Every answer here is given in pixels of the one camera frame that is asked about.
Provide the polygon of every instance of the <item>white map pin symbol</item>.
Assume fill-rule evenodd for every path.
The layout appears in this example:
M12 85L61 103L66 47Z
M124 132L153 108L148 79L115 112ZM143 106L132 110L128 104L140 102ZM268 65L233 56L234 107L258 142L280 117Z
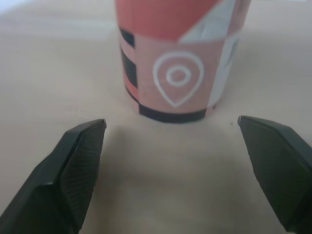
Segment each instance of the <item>white map pin symbol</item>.
M175 59L175 58L190 59L192 62L194 62L197 65L197 67L199 69L199 77L198 77L197 83L195 84L193 89L182 100L180 100L178 102L174 102L168 97L168 95L165 93L165 91L161 87L160 82L159 82L159 77L158 77L158 72L159 72L159 69L162 66L162 64L169 59ZM175 81L173 79L173 73L177 72L177 71L183 72L185 74L185 77L183 80ZM160 58L157 59L157 61L154 64L154 68L153 68L154 82L155 82L156 87L160 91L161 95L166 99L166 101L175 108L184 104L199 89L199 87L200 87L200 85L204 79L204 73L205 73L205 68L204 68L204 64L201 61L201 59L198 56L196 56L195 54L193 54L191 52L185 52L185 51L170 52L170 53L167 53L167 54L161 56ZM191 78L192 78L191 70L189 68L187 68L186 66L181 65L181 64L170 67L168 69L168 71L166 72L166 80L168 81L168 83L170 85L175 86L175 87L181 87L181 86L186 85L187 83L190 82Z

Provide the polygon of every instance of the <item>location pin icon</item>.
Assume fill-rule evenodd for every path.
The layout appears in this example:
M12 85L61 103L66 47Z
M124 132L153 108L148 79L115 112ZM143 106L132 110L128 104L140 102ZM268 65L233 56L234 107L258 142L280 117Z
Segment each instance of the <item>location pin icon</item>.
M156 60L153 67L156 87L174 108L193 97L203 82L204 74L200 57L188 51L166 53Z

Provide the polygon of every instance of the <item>textured black plastic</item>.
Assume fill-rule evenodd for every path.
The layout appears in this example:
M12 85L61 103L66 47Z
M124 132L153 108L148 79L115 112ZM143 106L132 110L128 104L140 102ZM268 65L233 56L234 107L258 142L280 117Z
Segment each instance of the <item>textured black plastic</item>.
M240 117L254 174L286 231L311 230L312 148L290 127Z
M98 174L104 120L67 131L0 217L0 234L77 234Z

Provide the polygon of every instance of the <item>white triangle graphic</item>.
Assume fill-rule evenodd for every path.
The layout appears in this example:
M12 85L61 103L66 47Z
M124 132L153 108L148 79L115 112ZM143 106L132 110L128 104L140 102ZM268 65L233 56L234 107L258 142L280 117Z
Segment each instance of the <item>white triangle graphic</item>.
M223 0L209 11L180 39L179 43L196 43L216 41L226 37L235 0Z

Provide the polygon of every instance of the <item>paper cup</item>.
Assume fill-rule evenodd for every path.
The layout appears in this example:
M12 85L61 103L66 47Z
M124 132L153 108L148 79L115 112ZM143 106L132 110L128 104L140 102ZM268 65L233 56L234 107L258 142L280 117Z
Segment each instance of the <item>paper cup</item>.
M125 87L148 118L184 123L220 99L251 0L116 0Z

